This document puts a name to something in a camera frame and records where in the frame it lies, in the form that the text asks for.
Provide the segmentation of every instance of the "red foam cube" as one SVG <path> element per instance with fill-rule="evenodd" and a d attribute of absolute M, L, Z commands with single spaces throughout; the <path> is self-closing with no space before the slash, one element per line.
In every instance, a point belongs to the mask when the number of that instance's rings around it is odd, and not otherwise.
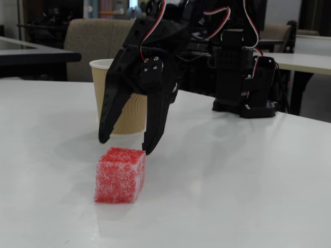
<path fill-rule="evenodd" d="M 146 153 L 111 148 L 97 165 L 94 201 L 96 203 L 134 203 L 144 185 Z"/>

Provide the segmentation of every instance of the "brown paper cup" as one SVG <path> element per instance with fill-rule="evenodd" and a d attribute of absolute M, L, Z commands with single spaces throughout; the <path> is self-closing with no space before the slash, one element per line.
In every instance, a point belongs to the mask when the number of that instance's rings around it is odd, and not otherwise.
<path fill-rule="evenodd" d="M 90 62 L 97 99 L 99 122 L 101 117 L 104 87 L 107 71 L 113 59 L 101 59 Z M 122 109 L 122 114 L 117 120 L 112 134 L 134 134 L 145 130 L 147 116 L 147 96 L 133 93 Z"/>

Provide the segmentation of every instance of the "floor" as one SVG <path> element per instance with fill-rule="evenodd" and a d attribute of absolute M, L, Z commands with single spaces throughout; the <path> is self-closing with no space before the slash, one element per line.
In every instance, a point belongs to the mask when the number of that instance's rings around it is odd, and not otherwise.
<path fill-rule="evenodd" d="M 301 116 L 331 123 L 331 76 L 314 75 L 304 93 Z"/>

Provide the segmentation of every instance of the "table surface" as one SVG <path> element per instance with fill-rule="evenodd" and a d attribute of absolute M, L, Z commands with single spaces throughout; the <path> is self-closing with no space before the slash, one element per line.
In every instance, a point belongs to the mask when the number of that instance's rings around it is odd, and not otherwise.
<path fill-rule="evenodd" d="M 299 53 L 264 53 L 264 56 L 273 57 L 284 70 L 331 75 L 331 56 Z"/>
<path fill-rule="evenodd" d="M 180 91 L 134 205 L 95 204 L 91 83 L 0 81 L 0 246 L 330 247 L 331 124 Z"/>
<path fill-rule="evenodd" d="M 51 48 L 44 45 L 33 44 L 5 37 L 0 37 L 0 41 L 33 48 L 0 50 L 0 66 L 65 63 L 81 60 L 81 55 L 72 51 Z"/>

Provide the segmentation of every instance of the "cable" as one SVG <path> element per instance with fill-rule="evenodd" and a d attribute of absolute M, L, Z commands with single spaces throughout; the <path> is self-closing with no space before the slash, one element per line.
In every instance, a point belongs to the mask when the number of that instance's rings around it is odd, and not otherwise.
<path fill-rule="evenodd" d="M 203 13 L 207 16 L 207 15 L 209 15 L 209 16 L 211 16 L 211 15 L 213 15 L 213 14 L 217 14 L 217 13 L 219 13 L 219 12 L 223 12 L 223 11 L 225 11 L 225 10 L 227 10 L 228 8 L 227 7 L 220 7 L 220 8 L 218 8 L 218 9 L 214 9 L 214 10 L 209 10 L 209 11 L 204 11 Z"/>
<path fill-rule="evenodd" d="M 257 61 L 255 62 L 255 66 L 254 66 L 254 70 L 253 70 L 252 79 L 255 77 L 255 75 L 257 73 L 257 68 L 258 68 L 259 61 L 260 61 L 260 57 L 257 57 Z"/>
<path fill-rule="evenodd" d="M 255 34 L 256 34 L 256 36 L 257 36 L 257 42 L 255 43 L 254 46 L 252 46 L 252 47 L 251 47 L 251 46 L 247 46 L 247 47 L 245 46 L 244 48 L 247 48 L 247 49 L 253 49 L 253 48 L 255 48 L 255 47 L 259 44 L 260 37 L 259 37 L 259 33 L 258 33 L 257 28 L 255 27 L 255 25 L 254 25 L 252 19 L 249 17 L 249 15 L 248 15 L 248 13 L 247 13 L 247 10 L 246 10 L 246 0 L 243 0 L 243 1 L 244 1 L 244 11 L 245 11 L 245 14 L 246 14 L 246 16 L 247 16 L 247 19 L 248 19 L 250 25 L 251 25 L 252 28 L 254 29 L 254 32 L 255 32 Z"/>
<path fill-rule="evenodd" d="M 151 28 L 146 33 L 146 35 L 144 36 L 144 38 L 142 39 L 142 41 L 140 43 L 140 55 L 143 60 L 145 60 L 145 58 L 144 58 L 144 55 L 142 52 L 142 44 L 153 33 L 153 31 L 156 29 L 156 27 L 159 25 L 163 15 L 164 15 L 164 12 L 166 11 L 166 5 L 167 5 L 167 0 L 162 0 L 161 12 L 158 14 L 156 21 L 153 23 L 153 25 L 151 26 Z"/>
<path fill-rule="evenodd" d="M 197 36 L 195 34 L 192 34 L 192 36 L 195 37 L 196 39 L 200 39 L 200 40 L 209 40 L 209 39 L 213 38 L 215 35 L 217 35 L 217 33 L 221 31 L 221 29 L 224 27 L 226 22 L 229 20 L 230 14 L 231 14 L 231 9 L 229 7 L 221 7 L 221 8 L 215 9 L 215 10 L 210 10 L 210 11 L 203 12 L 206 16 L 207 15 L 212 16 L 214 14 L 223 12 L 225 10 L 228 11 L 227 15 L 225 16 L 224 20 L 219 25 L 219 27 L 211 35 L 207 36 L 206 38 L 202 38 L 202 37 Z"/>
<path fill-rule="evenodd" d="M 280 74 L 280 70 L 279 70 L 279 65 L 276 62 L 275 62 L 275 66 L 276 66 L 276 70 L 278 72 L 280 88 L 281 88 L 281 91 L 283 92 L 283 99 L 285 101 L 286 109 L 288 111 L 288 114 L 291 114 L 291 109 L 290 109 L 289 101 L 288 101 L 288 98 L 287 98 L 286 93 L 285 93 L 285 87 L 284 87 L 283 82 L 281 80 L 281 74 Z"/>
<path fill-rule="evenodd" d="M 206 39 L 207 40 L 210 40 L 212 39 L 215 35 L 217 35 L 218 32 L 221 31 L 221 29 L 224 27 L 224 25 L 226 24 L 226 22 L 228 21 L 228 19 L 230 18 L 230 14 L 231 14 L 231 9 L 228 7 L 227 8 L 228 10 L 228 13 L 227 15 L 225 16 L 224 20 L 222 21 L 221 25 L 211 34 L 209 35 Z"/>
<path fill-rule="evenodd" d="M 198 58 L 201 58 L 201 57 L 204 57 L 204 56 L 206 56 L 206 57 L 210 57 L 210 55 L 209 55 L 208 53 L 206 53 L 206 54 L 202 54 L 202 55 L 199 55 L 199 56 L 197 56 L 197 57 L 195 57 L 195 58 L 193 58 L 193 59 L 184 59 L 184 58 L 180 57 L 179 55 L 177 55 L 178 58 L 180 58 L 181 60 L 183 60 L 183 61 L 185 61 L 185 62 L 191 62 L 191 61 L 194 61 L 194 60 L 196 60 L 196 59 L 198 59 Z"/>
<path fill-rule="evenodd" d="M 258 49 L 258 48 L 253 48 L 253 50 L 256 51 L 256 52 L 259 54 L 260 57 L 263 57 L 263 53 L 261 52 L 260 49 Z"/>

